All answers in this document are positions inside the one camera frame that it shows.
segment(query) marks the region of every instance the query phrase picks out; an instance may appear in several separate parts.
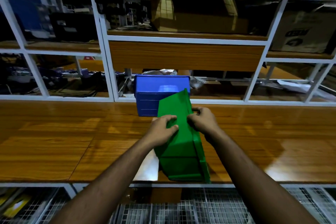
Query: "cardboard box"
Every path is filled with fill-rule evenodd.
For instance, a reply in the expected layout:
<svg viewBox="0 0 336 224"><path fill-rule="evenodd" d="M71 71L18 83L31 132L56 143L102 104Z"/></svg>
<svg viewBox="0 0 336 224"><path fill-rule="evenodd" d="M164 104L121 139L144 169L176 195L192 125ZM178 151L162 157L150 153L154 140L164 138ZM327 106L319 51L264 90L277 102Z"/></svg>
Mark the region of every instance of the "cardboard box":
<svg viewBox="0 0 336 224"><path fill-rule="evenodd" d="M286 11L275 33L271 50L323 53L336 30L336 13Z"/></svg>
<svg viewBox="0 0 336 224"><path fill-rule="evenodd" d="M152 0L151 22L160 32L248 32L248 20L229 16L224 0Z"/></svg>

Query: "forearm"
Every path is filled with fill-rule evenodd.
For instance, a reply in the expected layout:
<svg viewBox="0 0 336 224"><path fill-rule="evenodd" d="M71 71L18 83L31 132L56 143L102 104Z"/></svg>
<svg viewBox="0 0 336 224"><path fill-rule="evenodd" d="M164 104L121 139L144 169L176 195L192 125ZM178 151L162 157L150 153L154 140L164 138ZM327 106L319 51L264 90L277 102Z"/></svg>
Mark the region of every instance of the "forearm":
<svg viewBox="0 0 336 224"><path fill-rule="evenodd" d="M223 131L218 130L210 137L222 164L256 223L318 223Z"/></svg>
<svg viewBox="0 0 336 224"><path fill-rule="evenodd" d="M146 140L137 141L71 200L50 223L107 223L142 161L152 149Z"/></svg>

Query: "yellow item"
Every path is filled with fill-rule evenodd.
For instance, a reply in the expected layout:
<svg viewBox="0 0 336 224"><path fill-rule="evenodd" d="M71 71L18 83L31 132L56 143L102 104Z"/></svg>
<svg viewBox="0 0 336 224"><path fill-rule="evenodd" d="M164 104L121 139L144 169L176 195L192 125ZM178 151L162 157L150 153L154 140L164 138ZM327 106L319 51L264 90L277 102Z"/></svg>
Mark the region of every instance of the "yellow item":
<svg viewBox="0 0 336 224"><path fill-rule="evenodd" d="M17 190L18 188L9 188L6 192L0 195L0 206L2 206Z"/></svg>
<svg viewBox="0 0 336 224"><path fill-rule="evenodd" d="M31 198L31 196L25 194L19 196L6 209L6 211L3 213L3 216L7 218L13 218L31 200Z"/></svg>

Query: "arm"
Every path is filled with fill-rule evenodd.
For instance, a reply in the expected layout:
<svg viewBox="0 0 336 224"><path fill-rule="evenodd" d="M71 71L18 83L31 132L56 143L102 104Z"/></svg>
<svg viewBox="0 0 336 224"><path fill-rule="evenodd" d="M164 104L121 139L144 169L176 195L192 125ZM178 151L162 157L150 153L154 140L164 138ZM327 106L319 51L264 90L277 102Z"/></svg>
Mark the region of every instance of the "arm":
<svg viewBox="0 0 336 224"><path fill-rule="evenodd" d="M179 129L177 125L166 128L171 119L176 116L153 120L145 136L67 203L50 224L106 224L146 155Z"/></svg>
<svg viewBox="0 0 336 224"><path fill-rule="evenodd" d="M218 126L208 108L195 107L188 116L215 148L222 164L256 223L318 224L282 186L262 171Z"/></svg>

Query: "stacked blue bins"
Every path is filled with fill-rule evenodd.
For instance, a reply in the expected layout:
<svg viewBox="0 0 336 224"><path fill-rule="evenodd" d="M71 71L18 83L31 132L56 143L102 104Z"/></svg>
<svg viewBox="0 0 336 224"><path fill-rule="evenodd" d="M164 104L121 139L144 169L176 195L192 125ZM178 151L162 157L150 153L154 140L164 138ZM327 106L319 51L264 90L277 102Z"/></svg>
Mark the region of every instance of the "stacked blue bins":
<svg viewBox="0 0 336 224"><path fill-rule="evenodd" d="M139 116L158 115L159 101L184 89L190 94L189 76L136 75L134 95Z"/></svg>

